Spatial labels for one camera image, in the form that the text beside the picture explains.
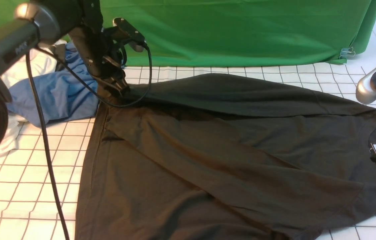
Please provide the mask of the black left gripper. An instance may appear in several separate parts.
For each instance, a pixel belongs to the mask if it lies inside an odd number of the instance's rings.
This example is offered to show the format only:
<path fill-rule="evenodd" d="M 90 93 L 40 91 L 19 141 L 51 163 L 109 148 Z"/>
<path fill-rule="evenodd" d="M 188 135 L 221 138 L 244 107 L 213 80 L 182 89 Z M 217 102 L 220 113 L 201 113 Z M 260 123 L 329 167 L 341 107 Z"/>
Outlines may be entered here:
<path fill-rule="evenodd" d="M 110 56 L 112 40 L 102 32 L 104 18 L 99 0 L 77 0 L 81 18 L 69 32 L 88 73 L 96 80 L 104 82 L 110 94 L 124 97 L 131 89 L 125 80 L 121 67 L 105 59 Z"/>

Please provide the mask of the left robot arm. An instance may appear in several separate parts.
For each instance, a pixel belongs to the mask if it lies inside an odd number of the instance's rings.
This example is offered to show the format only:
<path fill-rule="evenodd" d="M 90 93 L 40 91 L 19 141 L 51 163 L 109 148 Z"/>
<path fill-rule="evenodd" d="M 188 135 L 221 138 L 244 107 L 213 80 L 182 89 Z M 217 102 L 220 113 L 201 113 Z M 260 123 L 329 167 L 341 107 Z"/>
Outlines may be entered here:
<path fill-rule="evenodd" d="M 8 127 L 6 103 L 12 101 L 1 75 L 30 50 L 52 45 L 68 34 L 87 65 L 88 72 L 101 84 L 119 94 L 130 88 L 119 60 L 112 58 L 114 43 L 104 33 L 98 0 L 31 0 L 20 4 L 14 20 L 0 27 L 0 142 Z"/>

